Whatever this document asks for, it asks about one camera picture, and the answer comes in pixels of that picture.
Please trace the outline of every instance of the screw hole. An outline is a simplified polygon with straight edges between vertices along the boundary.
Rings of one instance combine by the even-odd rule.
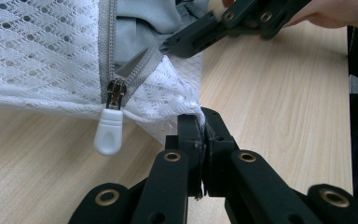
[[[246,161],[246,162],[254,162],[255,156],[250,153],[243,152],[240,154],[240,160]]]
[[[235,14],[233,12],[228,12],[228,14],[225,16],[226,21],[231,21],[234,19]]]
[[[164,155],[164,160],[166,161],[179,161],[181,158],[179,153],[176,152],[169,152]]]
[[[263,22],[266,22],[266,21],[269,21],[271,19],[271,17],[272,17],[272,12],[267,11],[261,16],[260,20]]]
[[[320,191],[322,198],[337,207],[348,207],[350,205],[350,201],[342,196],[341,194],[334,192],[329,189],[322,189]]]
[[[95,202],[100,206],[108,206],[115,203],[119,195],[120,193],[115,189],[104,189],[97,194]]]

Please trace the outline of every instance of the gray fabric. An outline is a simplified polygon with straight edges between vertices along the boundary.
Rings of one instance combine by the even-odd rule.
[[[207,4],[208,0],[179,5],[175,0],[117,0],[115,63],[122,65],[146,47],[161,46],[205,12]]]

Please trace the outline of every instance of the brass grommet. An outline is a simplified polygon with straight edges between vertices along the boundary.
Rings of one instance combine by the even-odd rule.
[[[107,200],[103,200],[102,197],[106,193],[113,194],[113,197],[110,199],[107,199]],[[115,203],[117,201],[119,195],[120,195],[120,193],[118,193],[118,191],[115,189],[104,189],[97,194],[97,196],[95,197],[95,202],[100,206],[108,206],[112,203]]]
[[[330,189],[321,189],[320,193],[322,199],[334,206],[348,207],[350,205],[350,201],[346,197]]]
[[[240,160],[242,161],[246,161],[246,162],[254,162],[255,161],[255,156],[247,153],[247,152],[242,152],[239,156]]]
[[[180,159],[181,159],[180,154],[176,152],[169,152],[164,155],[164,160],[166,161],[179,161]]]
[[[266,11],[266,12],[260,17],[260,20],[261,20],[262,22],[266,22],[266,21],[269,21],[271,18],[272,18],[272,12]]]

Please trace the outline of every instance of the zipper teeth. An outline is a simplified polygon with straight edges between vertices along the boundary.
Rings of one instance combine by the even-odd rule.
[[[116,20],[115,12],[117,9],[117,0],[110,1],[109,4],[109,32],[108,32],[108,76],[110,80],[113,80],[115,73],[115,30]]]
[[[130,83],[141,73],[141,71],[145,67],[145,64],[149,61],[150,55],[150,50],[148,50],[145,56],[141,59],[141,61],[136,64],[135,68],[130,72],[130,75],[127,77],[127,85],[130,85]]]

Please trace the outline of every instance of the zipper slider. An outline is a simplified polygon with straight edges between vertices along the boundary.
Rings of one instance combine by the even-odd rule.
[[[94,138],[95,148],[103,155],[116,154],[121,148],[123,112],[121,99],[127,86],[121,78],[113,79],[107,86],[106,108],[103,110]]]

